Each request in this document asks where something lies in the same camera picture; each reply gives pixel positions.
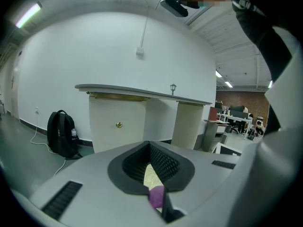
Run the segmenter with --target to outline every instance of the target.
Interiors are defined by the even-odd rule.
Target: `fluorescent light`
[[[21,28],[39,10],[40,6],[38,3],[36,3],[22,16],[22,18],[16,23],[16,26]]]
[[[268,88],[271,88],[272,85],[273,85],[273,80],[270,81]]]
[[[220,75],[220,73],[219,73],[219,72],[217,72],[217,71],[216,71],[216,76],[217,76],[217,77],[219,77],[219,78],[221,78],[221,77],[222,77],[222,76]]]
[[[226,81],[225,82],[229,87],[232,87],[232,85],[228,82],[228,81]]]

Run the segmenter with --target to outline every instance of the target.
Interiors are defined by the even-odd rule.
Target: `desk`
[[[224,117],[224,120],[226,120],[226,118],[228,119],[232,119],[232,120],[236,120],[236,121],[245,121],[248,123],[248,127],[247,127],[247,130],[246,130],[246,133],[245,133],[245,136],[244,136],[244,139],[246,140],[247,138],[247,135],[248,135],[248,130],[250,129],[250,125],[252,124],[252,120],[251,119],[242,119],[242,118],[238,118],[238,117],[233,117],[231,115],[227,115],[227,114],[219,114],[217,113],[217,115],[219,116],[219,120],[221,120],[221,117]]]
[[[75,88],[89,94],[89,124],[95,153],[143,141],[149,98],[178,102],[171,144],[193,149],[203,107],[211,104],[131,87],[82,84]]]

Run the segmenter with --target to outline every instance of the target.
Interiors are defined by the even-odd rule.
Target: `hanging cord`
[[[45,144],[45,143],[35,143],[35,142],[33,142],[33,139],[34,139],[34,138],[36,137],[36,135],[37,135],[37,129],[38,129],[38,116],[37,116],[37,114],[36,114],[36,131],[35,131],[34,137],[30,140],[30,142],[31,142],[32,144],[35,144],[35,145],[46,145],[49,153],[52,153],[52,154],[54,154],[54,155],[58,155],[57,153],[51,152],[51,151],[49,150],[49,146],[48,146],[47,144]],[[54,174],[54,176],[55,176],[55,175],[64,167],[65,162],[66,162],[66,159],[64,159],[63,165],[56,171],[56,173]]]

